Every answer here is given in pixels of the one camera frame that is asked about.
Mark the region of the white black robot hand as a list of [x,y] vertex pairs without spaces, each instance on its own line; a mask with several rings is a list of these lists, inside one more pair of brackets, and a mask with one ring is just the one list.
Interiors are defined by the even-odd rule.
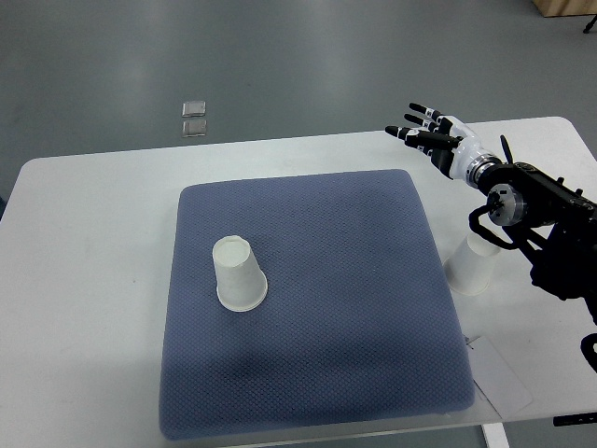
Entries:
[[416,103],[410,103],[409,108],[415,115],[405,114],[404,118],[411,126],[388,125],[385,132],[422,152],[447,178],[463,180],[477,189],[481,175],[502,162],[455,116]]

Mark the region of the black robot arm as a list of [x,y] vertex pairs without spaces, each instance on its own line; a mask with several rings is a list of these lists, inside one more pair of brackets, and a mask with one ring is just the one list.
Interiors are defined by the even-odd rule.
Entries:
[[489,161],[475,172],[486,204],[469,215],[469,227],[489,243],[518,249],[531,263],[532,285],[562,301],[582,299],[596,316],[596,203],[533,165]]

